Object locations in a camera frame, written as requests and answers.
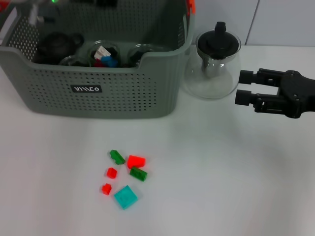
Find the blue object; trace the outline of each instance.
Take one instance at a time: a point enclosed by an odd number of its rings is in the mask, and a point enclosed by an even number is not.
[[[100,61],[106,65],[107,67],[117,67],[118,61],[116,59],[113,59],[111,56],[102,57]]]
[[[138,200],[138,197],[133,193],[128,185],[115,193],[114,197],[124,210]]]

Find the black teapot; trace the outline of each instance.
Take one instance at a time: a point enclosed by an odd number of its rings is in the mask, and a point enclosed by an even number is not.
[[[74,55],[83,43],[84,37],[79,33],[53,32],[39,42],[33,62],[57,65],[62,59]]]

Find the gray plastic basket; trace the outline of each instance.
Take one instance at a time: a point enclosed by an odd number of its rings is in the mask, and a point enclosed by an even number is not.
[[[118,0],[116,9],[71,3],[59,6],[56,24],[45,27],[28,23],[29,4],[10,5],[0,14],[0,27],[12,9],[17,17],[0,47],[0,65],[31,110],[86,118],[157,118],[174,110],[193,36],[186,0]],[[42,11],[49,14],[51,6]],[[144,54],[137,68],[33,63],[39,39],[52,31],[82,33],[86,43],[79,53],[97,40],[115,42],[122,58],[139,43],[172,50]],[[102,92],[73,92],[71,85],[99,85]]]

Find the black teapot lid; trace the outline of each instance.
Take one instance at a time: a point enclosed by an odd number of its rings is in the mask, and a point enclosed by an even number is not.
[[[225,59],[239,49],[238,39],[226,32],[225,22],[217,22],[215,30],[202,34],[198,48],[213,59]]]

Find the basket logo text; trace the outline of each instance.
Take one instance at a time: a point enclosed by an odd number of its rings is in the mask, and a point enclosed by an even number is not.
[[[102,92],[102,87],[100,85],[70,85],[72,92],[89,92],[96,93]]]

